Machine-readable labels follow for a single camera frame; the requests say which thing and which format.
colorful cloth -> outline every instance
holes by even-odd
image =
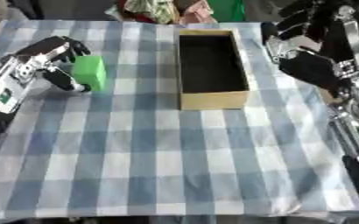
[[[206,0],[191,5],[185,10],[184,15],[180,18],[181,25],[198,24],[198,23],[217,23],[211,15],[214,14]]]
[[[179,13],[172,0],[128,0],[125,9],[130,12],[143,13],[158,24],[176,22]]]

cardboard box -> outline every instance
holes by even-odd
[[[249,85],[232,31],[179,31],[180,109],[241,109]]]

table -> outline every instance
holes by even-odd
[[[101,215],[359,213],[318,91],[282,73],[259,24],[233,29],[250,83],[243,109],[179,111],[172,25],[0,24],[0,57],[67,35],[103,56],[107,88],[43,81],[0,142],[0,220]]]

checkered tablecloth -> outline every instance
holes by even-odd
[[[108,72],[103,92],[34,87],[0,142],[0,220],[359,212],[326,106],[269,62],[259,24],[191,27],[239,34],[251,89],[243,109],[177,110],[175,26],[0,24],[0,57],[67,35]]]

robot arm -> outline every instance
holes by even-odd
[[[66,91],[87,92],[90,86],[79,84],[56,67],[57,60],[74,62],[74,55],[89,54],[81,42],[67,37],[46,38],[0,59],[0,135],[7,129],[28,94],[37,74]]]
[[[282,23],[262,24],[263,44],[273,63],[292,77],[325,88],[341,102],[329,105],[331,126],[345,156],[342,161],[359,194],[359,13],[358,3],[317,0],[281,11]],[[291,45],[299,35],[321,42],[319,52]]]

